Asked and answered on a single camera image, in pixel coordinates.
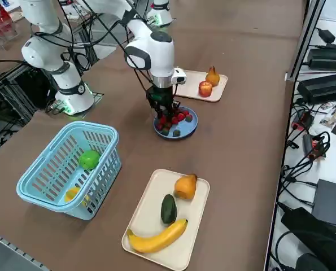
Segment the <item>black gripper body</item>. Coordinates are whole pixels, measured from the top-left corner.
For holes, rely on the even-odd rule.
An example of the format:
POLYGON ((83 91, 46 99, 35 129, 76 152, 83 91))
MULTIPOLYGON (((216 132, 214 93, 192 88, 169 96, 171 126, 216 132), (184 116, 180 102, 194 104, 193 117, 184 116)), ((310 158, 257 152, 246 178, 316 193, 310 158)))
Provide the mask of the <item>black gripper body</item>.
POLYGON ((173 87, 158 88, 152 86, 146 91, 146 98, 153 109, 170 108, 173 104, 173 87))

